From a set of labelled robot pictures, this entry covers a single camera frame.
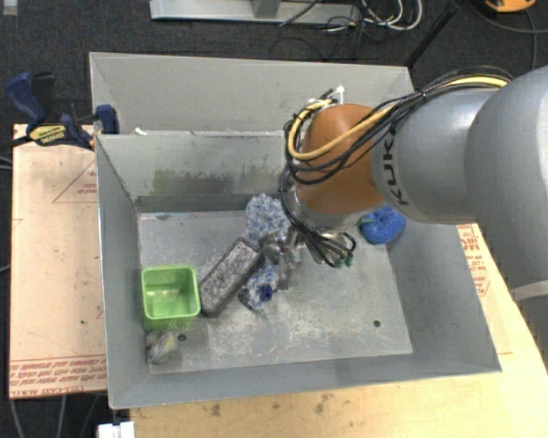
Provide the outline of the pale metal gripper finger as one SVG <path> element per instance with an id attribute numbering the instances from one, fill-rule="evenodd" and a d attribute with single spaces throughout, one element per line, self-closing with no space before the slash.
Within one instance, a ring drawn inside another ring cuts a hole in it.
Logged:
<path id="1" fill-rule="evenodd" d="M 264 235 L 258 240 L 260 253 L 266 258 L 280 258 L 285 253 L 284 241 L 276 235 Z"/>
<path id="2" fill-rule="evenodd" d="M 279 290 L 288 290 L 292 276 L 293 262 L 290 256 L 282 255 L 279 258 Z"/>

